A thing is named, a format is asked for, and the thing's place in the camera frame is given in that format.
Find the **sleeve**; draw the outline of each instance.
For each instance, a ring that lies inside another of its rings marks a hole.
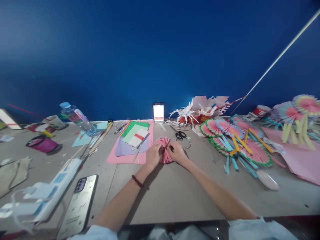
[[[75,235],[70,240],[118,240],[118,237],[109,228],[92,225],[86,234]]]
[[[290,231],[281,224],[272,221],[266,223],[263,217],[253,220],[229,221],[229,239],[277,239],[298,240]]]

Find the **white mouse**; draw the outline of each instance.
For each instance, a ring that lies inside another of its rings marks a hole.
[[[279,190],[278,184],[269,176],[269,174],[267,174],[266,172],[264,172],[262,170],[258,170],[256,173],[257,173],[257,176],[260,179],[260,181],[267,188],[269,188],[272,191],[278,191]]]

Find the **folded pink paper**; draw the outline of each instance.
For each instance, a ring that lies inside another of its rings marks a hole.
[[[282,143],[282,131],[271,128],[262,128],[268,138],[283,146],[284,154],[281,154],[287,162],[292,173],[299,178],[320,185],[320,144],[313,141],[316,151],[311,150],[308,145]]]
[[[153,120],[142,121],[142,122],[150,123],[150,127],[149,127],[148,132],[150,134],[149,135],[149,141],[150,141],[149,146],[151,146],[153,144],[153,125],[154,125],[154,122],[153,122]],[[115,145],[113,146],[111,153],[109,154],[109,156],[107,158],[107,163],[111,163],[111,164],[118,164],[118,163],[145,164],[146,163],[147,154],[145,152],[139,153],[134,162],[132,162],[132,161],[134,159],[135,154],[117,157],[116,156],[116,148],[117,148],[117,143],[118,143],[119,139],[120,138],[117,139]]]

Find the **smartphone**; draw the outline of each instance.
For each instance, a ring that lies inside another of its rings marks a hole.
[[[164,103],[153,104],[153,120],[156,123],[164,122]]]

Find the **water bottle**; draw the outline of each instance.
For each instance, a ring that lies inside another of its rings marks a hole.
[[[67,118],[75,125],[81,128],[89,137],[96,134],[97,129],[92,125],[91,122],[86,118],[86,116],[74,105],[70,105],[68,102],[60,104],[63,109],[61,112],[66,115]]]

